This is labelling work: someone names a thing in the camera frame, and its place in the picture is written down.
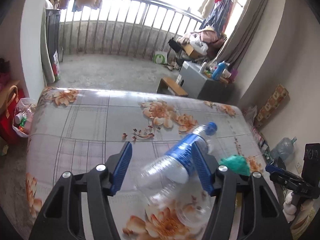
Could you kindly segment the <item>white gloved right hand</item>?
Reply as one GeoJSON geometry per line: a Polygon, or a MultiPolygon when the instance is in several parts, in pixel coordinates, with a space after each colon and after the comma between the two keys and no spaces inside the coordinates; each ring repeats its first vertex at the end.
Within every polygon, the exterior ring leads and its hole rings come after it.
{"type": "Polygon", "coordinates": [[[289,191],[283,203],[283,214],[288,223],[294,220],[295,213],[297,211],[297,207],[292,204],[292,200],[293,200],[293,192],[289,191]]]}

